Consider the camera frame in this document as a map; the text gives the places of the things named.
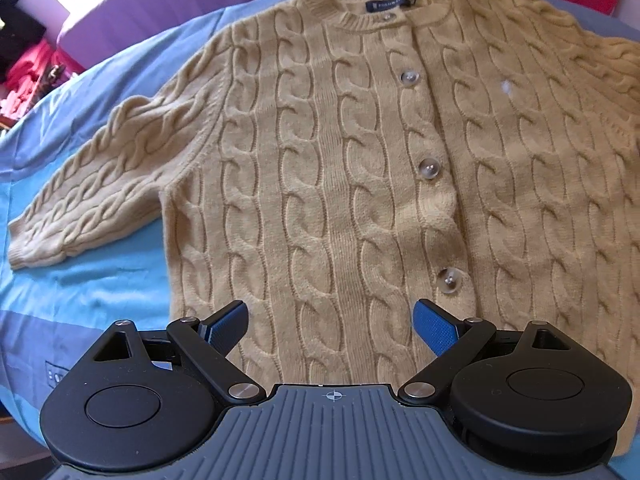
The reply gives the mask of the tan cable-knit cardigan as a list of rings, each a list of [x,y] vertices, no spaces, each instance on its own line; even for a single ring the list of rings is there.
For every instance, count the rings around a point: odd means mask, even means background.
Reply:
[[[163,223],[173,318],[235,299],[233,359],[400,385],[430,298],[545,320],[639,381],[639,46],[544,0],[286,0],[217,32],[9,225],[13,269]]]

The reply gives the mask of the blue grey patchwork bedsheet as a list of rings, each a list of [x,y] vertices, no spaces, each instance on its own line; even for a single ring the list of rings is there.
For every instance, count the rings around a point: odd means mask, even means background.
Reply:
[[[15,270],[163,223],[171,321],[44,402],[78,479],[607,479],[639,420],[639,46],[544,0],[285,0],[134,96]]]

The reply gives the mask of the red clothes pile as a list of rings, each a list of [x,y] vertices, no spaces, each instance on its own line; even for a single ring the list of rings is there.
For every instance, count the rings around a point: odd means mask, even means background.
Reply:
[[[84,70],[45,39],[28,47],[1,75],[1,85],[6,89],[1,98],[2,119],[18,122],[49,92]]]

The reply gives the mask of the hanging dark clothes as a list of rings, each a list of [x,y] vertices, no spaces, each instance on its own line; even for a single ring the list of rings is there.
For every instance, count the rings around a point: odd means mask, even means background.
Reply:
[[[10,67],[29,47],[39,44],[46,28],[17,6],[18,0],[0,1],[0,67],[4,79]]]

